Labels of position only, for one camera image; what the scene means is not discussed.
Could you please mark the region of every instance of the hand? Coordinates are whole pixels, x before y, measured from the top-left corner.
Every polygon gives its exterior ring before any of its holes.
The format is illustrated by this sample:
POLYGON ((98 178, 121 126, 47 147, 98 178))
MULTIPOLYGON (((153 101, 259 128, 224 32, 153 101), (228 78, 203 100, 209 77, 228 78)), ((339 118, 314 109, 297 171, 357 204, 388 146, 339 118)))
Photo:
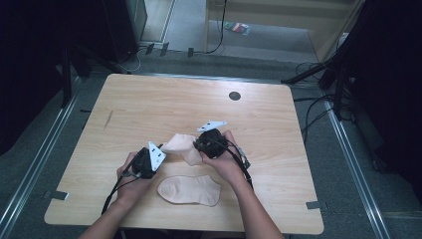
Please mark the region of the hand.
MULTIPOLYGON (((123 171, 127 168, 133 158, 136 156, 137 152, 131 152, 126 159, 126 162, 123 166, 117 169, 117 178, 123 173, 123 171)), ((117 200, 121 202, 123 205, 132 207, 136 204, 137 200, 145 194, 146 190, 148 189, 149 185, 151 184, 152 180, 156 176, 154 175, 151 179, 143 179, 140 178, 136 181, 134 176, 124 177, 118 186, 124 185, 132 181, 131 183, 123 186, 117 191, 117 200)))
MULTIPOLYGON (((227 140, 229 145, 229 149, 236 153, 236 155, 241 158, 241 156, 238 154, 236 147, 231 143, 233 142, 235 145, 237 145, 235 138, 233 137, 233 134, 227 130, 222 133, 227 140)), ((233 185, 233 183, 237 183, 240 180, 245 181, 245 176, 242 172, 242 169, 239 167, 235 159, 233 158, 233 155, 230 154, 229 151, 223 152, 219 157, 217 158, 209 158, 204 152, 199 152, 202 157, 202 161, 212 167, 214 167, 218 174, 226 180, 228 183, 233 185)))

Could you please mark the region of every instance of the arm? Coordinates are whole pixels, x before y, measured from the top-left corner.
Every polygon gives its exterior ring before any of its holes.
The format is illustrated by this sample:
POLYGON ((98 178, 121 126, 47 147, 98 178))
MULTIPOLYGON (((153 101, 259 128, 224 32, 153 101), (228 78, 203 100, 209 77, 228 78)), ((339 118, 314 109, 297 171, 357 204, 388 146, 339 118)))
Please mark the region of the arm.
MULTIPOLYGON (((135 155, 136 152, 129 154, 125 164, 117 170, 117 177, 121 175, 135 155)), ((119 185, 132 180, 134 180, 134 177, 124 177, 119 185)), ((119 189, 115 202, 109 206, 108 210, 80 238, 112 238, 121 221, 134 205, 136 205, 137 200, 145 193, 151 182, 152 179, 138 179, 119 189)))
MULTIPOLYGON (((228 140, 236 144, 230 131, 225 131, 223 134, 228 140)), ((234 146, 229 146, 229 149, 236 152, 234 146)), ((233 188, 239 201, 246 238, 284 238, 246 181, 242 170, 232 155, 226 151, 218 158, 210 159, 205 153, 200 153, 202 161, 213 166, 220 176, 233 188)))

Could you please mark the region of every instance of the metal track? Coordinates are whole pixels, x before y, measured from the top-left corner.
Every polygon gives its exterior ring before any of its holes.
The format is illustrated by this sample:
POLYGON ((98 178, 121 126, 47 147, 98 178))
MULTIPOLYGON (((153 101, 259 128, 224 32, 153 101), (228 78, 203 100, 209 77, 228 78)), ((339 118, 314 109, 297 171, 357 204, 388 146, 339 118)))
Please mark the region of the metal track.
POLYGON ((44 165, 46 164, 57 139, 59 138, 60 133, 62 132, 62 129, 72 112, 79 91, 83 84, 83 80, 79 77, 75 79, 73 87, 74 95, 66 107, 60 109, 56 120, 54 121, 52 127, 49 130, 49 133, 43 141, 43 144, 32 160, 27 173, 19 184, 18 189, 16 189, 12 198, 8 202, 0 220, 0 239, 7 238, 12 231, 19 214, 21 213, 26 201, 28 200, 28 197, 34 188, 37 179, 40 176, 40 173, 43 170, 44 165))
MULTIPOLYGON (((331 103, 325 102, 325 108, 327 110, 332 108, 331 103)), ((340 142, 341 149, 343 150, 346 158, 348 168, 350 169, 351 176, 353 177, 354 184, 356 185, 357 191, 362 200, 363 206, 365 207, 366 214, 369 218, 372 229, 378 239, 389 239, 390 234, 385 225, 384 219, 382 218, 381 211, 373 197, 372 192, 366 182, 362 170, 360 169, 359 163, 356 156, 354 155, 353 148, 350 145, 350 141, 347 138, 344 127, 341 121, 338 121, 334 112, 329 111, 329 119, 331 120, 335 134, 340 142)))

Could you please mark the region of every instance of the beige sock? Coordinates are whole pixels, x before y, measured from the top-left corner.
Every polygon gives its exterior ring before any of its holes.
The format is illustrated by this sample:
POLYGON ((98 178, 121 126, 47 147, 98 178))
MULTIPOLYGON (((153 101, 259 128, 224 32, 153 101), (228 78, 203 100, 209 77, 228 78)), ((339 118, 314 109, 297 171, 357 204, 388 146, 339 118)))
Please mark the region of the beige sock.
POLYGON ((220 198, 221 185, 209 175, 190 177, 173 176, 164 179, 158 193, 172 203, 200 203, 215 206, 220 198))
POLYGON ((169 142, 165 143, 161 150, 163 152, 182 155, 190 166, 202 163, 202 157, 193 146, 195 136, 177 133, 169 142))

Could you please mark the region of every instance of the wooden desk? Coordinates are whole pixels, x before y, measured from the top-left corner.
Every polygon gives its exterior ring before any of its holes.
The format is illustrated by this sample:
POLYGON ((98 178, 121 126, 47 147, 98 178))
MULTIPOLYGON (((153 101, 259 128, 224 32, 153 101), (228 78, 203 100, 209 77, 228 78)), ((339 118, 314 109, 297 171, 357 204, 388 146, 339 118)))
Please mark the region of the wooden desk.
MULTIPOLYGON (((357 19, 363 0, 229 0, 225 21, 308 29, 320 62, 329 58, 336 42, 357 19)), ((224 0, 207 0, 204 51, 208 21, 221 21, 224 0)))
MULTIPOLYGON (((45 220, 51 224, 91 225, 116 181, 115 170, 130 151, 149 140, 156 144, 175 133, 199 135, 209 120, 226 120, 248 155, 255 191, 284 233, 319 234, 323 230, 314 183, 300 127, 287 86, 226 81, 110 75, 59 184, 70 193, 52 200, 45 220), (229 99, 241 94, 239 101, 229 99)), ((243 231, 236 196, 208 165, 189 166, 168 154, 159 177, 123 227, 243 231), (214 207, 175 205, 161 198, 158 184, 173 175, 210 174, 222 185, 214 207)))

